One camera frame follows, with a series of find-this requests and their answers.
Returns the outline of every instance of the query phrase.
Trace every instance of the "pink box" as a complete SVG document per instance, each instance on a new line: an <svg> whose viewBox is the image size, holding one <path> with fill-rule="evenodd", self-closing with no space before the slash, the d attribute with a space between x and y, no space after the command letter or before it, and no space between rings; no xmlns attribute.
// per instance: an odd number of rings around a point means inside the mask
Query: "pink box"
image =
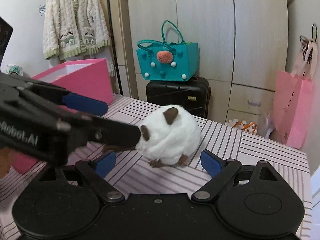
<svg viewBox="0 0 320 240"><path fill-rule="evenodd" d="M113 100L113 92L107 61L85 59L62 63L48 69L33 79L64 87L79 95L106 102ZM15 154L13 168L21 174L28 171L38 160L24 154Z"/></svg>

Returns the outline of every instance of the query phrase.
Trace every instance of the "silver handle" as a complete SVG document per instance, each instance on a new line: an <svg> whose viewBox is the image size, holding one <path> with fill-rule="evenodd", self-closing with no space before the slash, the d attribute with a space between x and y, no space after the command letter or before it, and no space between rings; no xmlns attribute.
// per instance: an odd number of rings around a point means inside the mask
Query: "silver handle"
<svg viewBox="0 0 320 240"><path fill-rule="evenodd" d="M261 106L261 102L252 102L248 100L248 105L249 106Z"/></svg>

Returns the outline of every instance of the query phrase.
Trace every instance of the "tablecloth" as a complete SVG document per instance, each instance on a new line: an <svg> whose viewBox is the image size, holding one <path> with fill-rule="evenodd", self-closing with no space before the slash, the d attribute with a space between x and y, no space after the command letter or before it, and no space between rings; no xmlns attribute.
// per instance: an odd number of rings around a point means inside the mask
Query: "tablecloth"
<svg viewBox="0 0 320 240"><path fill-rule="evenodd" d="M139 125L141 120L158 107L114 95L114 101L103 117ZM186 166L154 169L139 152L124 151L117 153L116 166L105 180L126 197L129 193L188 193L190 196L211 179L200 162L200 154L204 149L212 151L222 159L234 158L246 165L256 165L259 160L267 160L303 201L305 216L296 235L302 240L309 240L312 196L306 154L224 124L200 117L194 118L201 127L202 140L197 151L188 158ZM73 165L84 158L95 159L101 154L102 145L90 142L86 147L73 152L68 164ZM12 206L44 166L44 162L38 162L24 175L11 168L8 175L0 179L0 240L14 240L20 236L12 219Z"/></svg>

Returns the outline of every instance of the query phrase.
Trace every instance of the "scribble on wall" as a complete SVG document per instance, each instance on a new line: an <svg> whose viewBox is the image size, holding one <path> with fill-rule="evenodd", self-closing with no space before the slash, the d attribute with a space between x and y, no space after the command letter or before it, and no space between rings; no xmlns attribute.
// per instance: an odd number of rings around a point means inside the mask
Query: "scribble on wall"
<svg viewBox="0 0 320 240"><path fill-rule="evenodd" d="M41 16L45 14L45 4L41 4L38 9Z"/></svg>

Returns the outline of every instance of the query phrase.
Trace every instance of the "cardigan sleeve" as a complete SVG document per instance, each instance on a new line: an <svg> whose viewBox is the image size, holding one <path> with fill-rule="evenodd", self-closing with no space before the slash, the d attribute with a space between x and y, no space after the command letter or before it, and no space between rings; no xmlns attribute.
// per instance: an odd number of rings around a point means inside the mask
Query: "cardigan sleeve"
<svg viewBox="0 0 320 240"><path fill-rule="evenodd" d="M95 30L96 46L109 46L111 41L100 0L88 0L87 16L90 27Z"/></svg>
<svg viewBox="0 0 320 240"><path fill-rule="evenodd" d="M59 38L57 37L56 29L60 28L60 22L57 18L58 14L54 12L57 6L54 0L46 0L43 31L43 53L45 59L59 55Z"/></svg>

